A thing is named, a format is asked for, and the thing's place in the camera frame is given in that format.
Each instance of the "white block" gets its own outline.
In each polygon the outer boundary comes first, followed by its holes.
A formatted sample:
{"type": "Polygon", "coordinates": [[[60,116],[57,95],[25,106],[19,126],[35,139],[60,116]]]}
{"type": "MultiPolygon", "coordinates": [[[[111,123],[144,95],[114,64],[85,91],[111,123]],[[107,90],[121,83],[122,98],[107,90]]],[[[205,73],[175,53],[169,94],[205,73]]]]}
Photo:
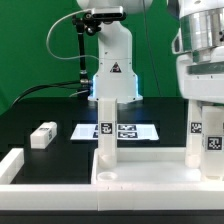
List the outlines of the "white block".
{"type": "Polygon", "coordinates": [[[92,185],[2,185],[0,210],[97,210],[97,189],[92,185]]]}
{"type": "Polygon", "coordinates": [[[170,183],[134,186],[134,210],[223,209],[223,184],[170,183]]]}
{"type": "Polygon", "coordinates": [[[98,187],[98,210],[133,210],[132,185],[108,185],[98,187]]]}
{"type": "Polygon", "coordinates": [[[23,149],[12,149],[0,163],[0,184],[10,184],[23,164],[23,149]]]}
{"type": "Polygon", "coordinates": [[[30,135],[32,149],[45,149],[57,135],[57,124],[45,122],[30,135]]]}

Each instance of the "black cable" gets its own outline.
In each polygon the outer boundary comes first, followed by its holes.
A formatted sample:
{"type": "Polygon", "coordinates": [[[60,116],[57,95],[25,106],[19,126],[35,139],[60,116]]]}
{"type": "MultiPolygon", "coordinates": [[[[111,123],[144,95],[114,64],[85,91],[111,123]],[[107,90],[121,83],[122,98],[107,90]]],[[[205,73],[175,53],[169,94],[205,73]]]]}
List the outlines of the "black cable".
{"type": "Polygon", "coordinates": [[[154,59],[153,59],[152,48],[151,48],[151,44],[150,44],[150,40],[149,40],[149,32],[148,32],[148,27],[147,27],[145,0],[142,0],[142,1],[143,1],[143,8],[144,8],[144,13],[143,14],[144,14],[144,23],[145,23],[146,42],[147,42],[147,46],[148,46],[149,57],[151,58],[152,69],[153,69],[153,74],[154,74],[154,77],[155,77],[155,80],[156,80],[158,93],[159,93],[159,96],[162,97],[162,93],[161,93],[160,86],[159,86],[158,74],[156,72],[156,66],[155,66],[155,62],[154,62],[154,59]]]}
{"type": "Polygon", "coordinates": [[[25,97],[28,94],[31,94],[33,92],[42,90],[42,89],[47,89],[47,88],[66,88],[66,89],[71,89],[71,87],[65,87],[67,85],[73,85],[73,84],[80,84],[80,81],[68,81],[68,82],[60,82],[60,83],[53,83],[53,84],[47,84],[47,85],[39,85],[39,86],[34,86],[31,87],[27,90],[25,90],[22,94],[20,94],[16,100],[13,102],[12,106],[13,107],[16,103],[18,103],[23,97],[25,97]]]}
{"type": "MultiPolygon", "coordinates": [[[[83,33],[78,34],[78,41],[79,41],[79,54],[80,54],[80,56],[83,56],[83,55],[85,55],[85,44],[84,44],[83,33]]],[[[86,70],[86,59],[85,59],[85,57],[80,58],[80,69],[81,69],[81,71],[86,70]]]]}

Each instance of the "black table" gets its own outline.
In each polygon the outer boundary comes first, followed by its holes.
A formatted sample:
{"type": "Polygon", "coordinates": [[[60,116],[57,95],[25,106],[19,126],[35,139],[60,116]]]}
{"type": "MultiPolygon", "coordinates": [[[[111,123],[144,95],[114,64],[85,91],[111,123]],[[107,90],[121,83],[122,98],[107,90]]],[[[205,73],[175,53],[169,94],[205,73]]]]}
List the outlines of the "black table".
{"type": "MultiPolygon", "coordinates": [[[[185,147],[187,101],[145,98],[142,105],[118,110],[118,123],[155,124],[159,141],[118,141],[118,147],[185,147]]],[[[25,99],[0,116],[0,159],[24,148],[25,164],[12,184],[89,184],[97,141],[71,141],[78,124],[96,124],[97,108],[76,98],[25,99]],[[58,134],[46,150],[30,149],[30,134],[54,121],[58,134]]],[[[0,223],[211,223],[222,211],[0,211],[0,223]]]]}

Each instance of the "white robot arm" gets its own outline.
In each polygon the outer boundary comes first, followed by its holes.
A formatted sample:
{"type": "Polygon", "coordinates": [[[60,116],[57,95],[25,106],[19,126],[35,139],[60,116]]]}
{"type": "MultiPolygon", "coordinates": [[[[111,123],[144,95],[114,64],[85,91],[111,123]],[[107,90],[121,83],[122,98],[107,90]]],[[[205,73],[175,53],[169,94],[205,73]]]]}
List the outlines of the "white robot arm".
{"type": "Polygon", "coordinates": [[[116,15],[143,12],[152,0],[77,0],[83,9],[92,9],[89,18],[101,20],[98,33],[99,70],[93,77],[90,101],[101,98],[116,98],[127,104],[142,100],[138,94],[138,78],[132,69],[132,35],[116,15]],[[111,17],[112,22],[104,18],[111,17]]]}
{"type": "Polygon", "coordinates": [[[145,1],[146,8],[152,3],[152,0],[77,0],[83,9],[122,6],[128,14],[142,12],[143,1],[145,1]]]}
{"type": "Polygon", "coordinates": [[[224,0],[179,0],[179,6],[180,29],[172,48],[182,54],[177,59],[181,94],[223,103],[224,0]]]}

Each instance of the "green screen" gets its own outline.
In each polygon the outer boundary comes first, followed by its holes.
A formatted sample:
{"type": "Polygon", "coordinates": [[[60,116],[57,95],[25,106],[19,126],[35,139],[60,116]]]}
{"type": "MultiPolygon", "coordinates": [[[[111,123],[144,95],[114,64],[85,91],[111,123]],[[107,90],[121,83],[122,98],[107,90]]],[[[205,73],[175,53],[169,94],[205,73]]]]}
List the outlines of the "green screen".
{"type": "MultiPolygon", "coordinates": [[[[9,108],[24,90],[40,84],[79,79],[79,61],[61,61],[48,54],[46,37],[50,27],[61,17],[80,10],[70,0],[0,0],[0,113],[9,108]]],[[[166,0],[154,0],[147,11],[150,57],[143,14],[129,15],[122,22],[133,34],[133,69],[139,75],[139,91],[146,97],[159,97],[155,73],[163,97],[179,96],[176,57],[171,42],[178,21],[166,10],[166,0]]],[[[86,54],[97,56],[97,35],[85,35],[86,54]]],[[[57,26],[52,34],[52,51],[62,57],[78,55],[78,42],[71,19],[57,26]]],[[[90,77],[98,62],[87,59],[90,77]]],[[[64,97],[74,90],[49,89],[30,97],[64,97]]]]}

